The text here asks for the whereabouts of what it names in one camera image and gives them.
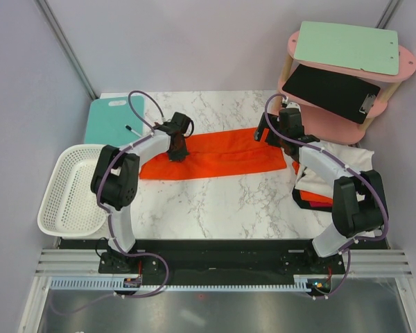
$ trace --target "gray wall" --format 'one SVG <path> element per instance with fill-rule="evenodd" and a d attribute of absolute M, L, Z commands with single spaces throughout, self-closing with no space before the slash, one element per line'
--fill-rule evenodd
<path fill-rule="evenodd" d="M 90 100 L 32 0 L 0 0 L 0 333 L 17 329 L 44 245 L 37 211 Z"/>
<path fill-rule="evenodd" d="M 98 94 L 276 89 L 303 20 L 375 26 L 388 0 L 47 0 Z"/>
<path fill-rule="evenodd" d="M 416 57 L 416 0 L 401 5 L 389 29 Z M 374 154 L 390 210 L 388 240 L 408 254 L 416 277 L 416 73 L 390 99 L 388 109 L 368 129 L 363 147 Z"/>

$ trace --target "marble table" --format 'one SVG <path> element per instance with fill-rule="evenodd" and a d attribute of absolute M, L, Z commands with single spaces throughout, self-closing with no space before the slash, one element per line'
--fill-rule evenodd
<path fill-rule="evenodd" d="M 270 91 L 155 92 L 165 116 L 182 112 L 194 134 L 256 127 Z M 102 97 L 126 94 L 102 94 Z M 146 114 L 159 112 L 146 100 Z M 302 239 L 319 235 L 331 214 L 301 210 L 291 198 L 292 160 L 279 171 L 186 181 L 140 180 L 132 203 L 139 239 Z"/>

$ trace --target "white basket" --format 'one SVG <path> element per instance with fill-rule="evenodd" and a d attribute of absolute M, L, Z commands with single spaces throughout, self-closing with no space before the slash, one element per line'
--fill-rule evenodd
<path fill-rule="evenodd" d="M 58 158 L 37 218 L 45 234 L 97 239 L 107 236 L 105 212 L 91 192 L 101 144 L 79 144 Z"/>

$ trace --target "red cloth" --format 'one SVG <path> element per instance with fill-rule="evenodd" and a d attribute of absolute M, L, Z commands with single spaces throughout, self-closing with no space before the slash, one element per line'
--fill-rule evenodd
<path fill-rule="evenodd" d="M 311 208 L 315 207 L 333 207 L 333 204 L 331 203 L 317 203 L 315 201 L 309 201 Z"/>
<path fill-rule="evenodd" d="M 186 180 L 244 175 L 286 168 L 280 148 L 254 140 L 255 128 L 192 135 L 189 156 L 170 162 L 166 153 L 142 166 L 141 179 Z"/>

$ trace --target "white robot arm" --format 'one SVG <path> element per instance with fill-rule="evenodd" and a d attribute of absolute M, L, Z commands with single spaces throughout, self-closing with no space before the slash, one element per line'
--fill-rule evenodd
<path fill-rule="evenodd" d="M 186 115 L 176 112 L 170 121 L 162 125 L 156 124 L 154 135 L 127 150 L 112 168 L 107 177 L 101 194 L 101 204 L 110 210 L 112 230 L 121 250 L 126 253 L 135 244 L 132 232 L 130 204 L 137 193 L 140 168 L 155 156 L 168 153 L 169 160 L 181 162 L 189 154 L 185 144 L 185 132 L 192 120 Z M 104 146 L 98 158 L 91 183 L 91 191 L 98 193 L 103 175 L 111 161 L 122 148 Z M 109 240 L 110 247 L 118 251 L 114 239 Z"/>
<path fill-rule="evenodd" d="M 316 172 L 333 188 L 331 212 L 333 223 L 315 237 L 307 249 L 309 257 L 314 261 L 317 257 L 335 255 L 353 238 L 379 229 L 383 225 L 383 215 L 370 190 L 353 173 L 348 172 L 348 166 L 345 168 L 340 166 L 323 153 L 323 145 L 318 138 L 305 135 L 299 105 L 289 103 L 283 104 L 282 107 L 278 116 L 268 114 L 268 119 L 272 127 L 290 141 L 282 139 L 269 130 L 266 142 L 272 146 L 282 147 L 285 154 Z M 263 114 L 254 139 L 260 141 L 266 128 L 269 129 L 270 126 Z M 300 146 L 294 142 L 307 145 Z M 360 171 L 354 167 L 352 171 L 371 185 L 386 210 L 385 194 L 379 173 L 375 170 Z M 365 196 L 364 200 L 358 202 L 356 194 Z"/>

